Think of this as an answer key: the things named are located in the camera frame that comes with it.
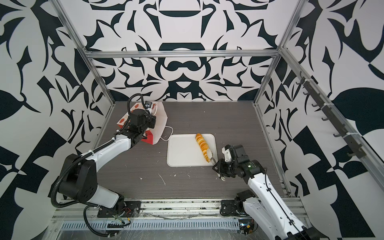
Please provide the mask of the white red paper bag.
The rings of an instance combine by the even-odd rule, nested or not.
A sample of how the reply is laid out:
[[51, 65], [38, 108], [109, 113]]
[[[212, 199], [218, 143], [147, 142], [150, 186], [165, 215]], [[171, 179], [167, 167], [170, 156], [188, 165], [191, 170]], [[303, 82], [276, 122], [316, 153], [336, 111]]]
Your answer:
[[[131, 102], [128, 101], [128, 111], [124, 116], [131, 113], [135, 109], [143, 109], [143, 110], [149, 110], [150, 113], [156, 117], [155, 127], [153, 129], [148, 128], [147, 131], [145, 132], [145, 135], [143, 136], [143, 139], [141, 140], [141, 141], [149, 143], [151, 145], [155, 145], [159, 141], [159, 139], [161, 138], [163, 131], [166, 127], [167, 119], [168, 119], [168, 116], [165, 112], [165, 108], [163, 106], [163, 103], [162, 102], [152, 103], [152, 102], [148, 102], [148, 101], [146, 101], [146, 102], [141, 101], [141, 102], [134, 103], [134, 105], [132, 107], [130, 106], [130, 104], [131, 104]], [[117, 125], [121, 129], [121, 127], [123, 125], [120, 123], [120, 120], [117, 122]], [[118, 135], [119, 140], [121, 140], [125, 137], [123, 135], [119, 135], [118, 133], [117, 133], [117, 135]], [[136, 145], [136, 144], [132, 144], [131, 140], [129, 138], [128, 138], [128, 140], [130, 142], [131, 148]]]

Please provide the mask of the long striped fake bread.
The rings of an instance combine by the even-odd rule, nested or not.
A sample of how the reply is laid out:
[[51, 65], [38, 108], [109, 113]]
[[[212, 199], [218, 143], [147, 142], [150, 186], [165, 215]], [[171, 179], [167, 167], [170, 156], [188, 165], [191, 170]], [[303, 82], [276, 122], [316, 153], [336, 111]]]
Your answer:
[[196, 142], [199, 145], [199, 148], [201, 149], [203, 156], [205, 160], [210, 163], [212, 158], [213, 158], [213, 153], [206, 142], [205, 138], [203, 137], [202, 134], [196, 134], [195, 136]]

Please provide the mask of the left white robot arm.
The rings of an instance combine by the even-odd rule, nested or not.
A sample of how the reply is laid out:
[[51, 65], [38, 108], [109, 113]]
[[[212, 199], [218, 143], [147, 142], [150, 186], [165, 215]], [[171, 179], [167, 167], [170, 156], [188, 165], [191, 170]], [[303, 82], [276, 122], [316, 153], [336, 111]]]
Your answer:
[[148, 128], [156, 124], [156, 117], [148, 109], [129, 113], [123, 128], [107, 143], [87, 153], [70, 155], [51, 192], [51, 204], [65, 208], [77, 203], [120, 211], [124, 197], [99, 185], [97, 173], [108, 162], [139, 143]]

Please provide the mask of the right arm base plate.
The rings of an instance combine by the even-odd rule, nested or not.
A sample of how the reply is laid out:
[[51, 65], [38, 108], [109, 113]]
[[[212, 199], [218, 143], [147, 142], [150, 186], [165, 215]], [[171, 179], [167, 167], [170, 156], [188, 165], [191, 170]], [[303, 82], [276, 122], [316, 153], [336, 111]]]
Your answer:
[[243, 214], [235, 200], [221, 200], [220, 214], [224, 217], [240, 216]]

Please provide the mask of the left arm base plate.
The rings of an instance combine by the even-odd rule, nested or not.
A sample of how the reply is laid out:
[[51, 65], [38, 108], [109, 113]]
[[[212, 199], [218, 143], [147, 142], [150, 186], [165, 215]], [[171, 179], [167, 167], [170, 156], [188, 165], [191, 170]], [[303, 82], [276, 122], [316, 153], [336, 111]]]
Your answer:
[[98, 218], [113, 218], [119, 216], [122, 218], [130, 218], [140, 213], [141, 201], [124, 201], [120, 202], [116, 207], [108, 209], [100, 207], [97, 217]]

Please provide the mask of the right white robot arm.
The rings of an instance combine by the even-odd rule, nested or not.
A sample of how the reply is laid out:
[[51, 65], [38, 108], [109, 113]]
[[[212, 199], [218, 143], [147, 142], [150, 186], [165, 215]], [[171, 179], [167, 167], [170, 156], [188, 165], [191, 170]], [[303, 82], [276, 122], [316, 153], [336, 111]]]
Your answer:
[[324, 236], [314, 227], [306, 225], [289, 209], [279, 196], [267, 175], [267, 169], [251, 160], [242, 145], [223, 148], [224, 158], [216, 160], [210, 150], [205, 159], [221, 180], [239, 177], [249, 190], [240, 192], [234, 207], [222, 207], [221, 214], [247, 215], [270, 240], [320, 240]]

